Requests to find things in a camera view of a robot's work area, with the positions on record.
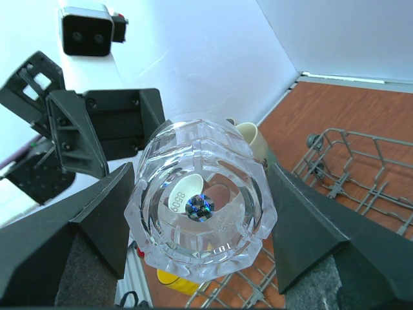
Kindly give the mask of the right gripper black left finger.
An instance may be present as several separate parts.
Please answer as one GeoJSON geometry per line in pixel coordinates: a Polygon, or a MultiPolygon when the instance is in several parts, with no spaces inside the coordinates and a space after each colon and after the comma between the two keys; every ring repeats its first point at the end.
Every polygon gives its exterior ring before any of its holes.
{"type": "Polygon", "coordinates": [[[134,188],[126,163],[1,229],[1,305],[111,307],[124,277],[134,188]]]}

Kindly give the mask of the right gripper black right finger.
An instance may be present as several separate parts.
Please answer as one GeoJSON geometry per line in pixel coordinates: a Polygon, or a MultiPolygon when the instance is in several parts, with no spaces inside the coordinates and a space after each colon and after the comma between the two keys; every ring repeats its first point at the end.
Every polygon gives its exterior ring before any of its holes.
{"type": "Polygon", "coordinates": [[[287,309],[411,309],[412,242],[304,184],[268,170],[272,231],[287,309]]]}

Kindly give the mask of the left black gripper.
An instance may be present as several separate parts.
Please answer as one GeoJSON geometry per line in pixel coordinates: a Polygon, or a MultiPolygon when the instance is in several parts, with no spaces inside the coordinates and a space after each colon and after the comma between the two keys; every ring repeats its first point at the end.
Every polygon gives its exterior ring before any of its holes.
{"type": "Polygon", "coordinates": [[[102,179],[107,160],[131,158],[143,150],[165,122],[156,88],[53,90],[46,107],[57,157],[62,168],[102,179]]]}

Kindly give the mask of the clear glass cup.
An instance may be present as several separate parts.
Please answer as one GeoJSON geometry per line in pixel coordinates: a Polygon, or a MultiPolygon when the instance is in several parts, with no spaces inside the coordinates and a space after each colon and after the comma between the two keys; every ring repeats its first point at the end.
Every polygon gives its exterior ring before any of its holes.
{"type": "Polygon", "coordinates": [[[250,267],[277,211],[241,133],[196,112],[151,135],[125,218],[149,266],[202,283],[250,267]]]}

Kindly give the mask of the yellow mug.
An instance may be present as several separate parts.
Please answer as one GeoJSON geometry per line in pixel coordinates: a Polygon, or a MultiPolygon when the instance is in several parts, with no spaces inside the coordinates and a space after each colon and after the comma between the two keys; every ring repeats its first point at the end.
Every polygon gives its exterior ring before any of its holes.
{"type": "Polygon", "coordinates": [[[156,274],[158,281],[162,285],[186,295],[193,295],[200,286],[198,283],[159,269],[156,270],[156,274]]]}

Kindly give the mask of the tall cream decorated mug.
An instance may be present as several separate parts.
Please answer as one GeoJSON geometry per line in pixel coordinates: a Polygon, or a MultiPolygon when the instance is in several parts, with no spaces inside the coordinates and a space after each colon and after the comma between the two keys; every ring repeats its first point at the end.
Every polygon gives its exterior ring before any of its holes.
{"type": "Polygon", "coordinates": [[[241,133],[252,149],[254,156],[261,162],[265,170],[267,170],[269,166],[279,163],[274,152],[254,123],[244,122],[237,124],[232,118],[227,118],[226,120],[241,133]]]}

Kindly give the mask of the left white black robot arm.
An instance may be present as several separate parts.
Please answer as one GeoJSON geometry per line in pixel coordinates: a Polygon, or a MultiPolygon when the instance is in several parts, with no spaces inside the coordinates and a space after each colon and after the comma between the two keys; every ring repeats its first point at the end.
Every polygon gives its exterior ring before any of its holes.
{"type": "Polygon", "coordinates": [[[108,162],[134,157],[165,121],[155,88],[89,90],[65,87],[62,68],[37,51],[1,87],[1,104],[37,134],[6,178],[44,204],[76,174],[97,179],[108,162]]]}

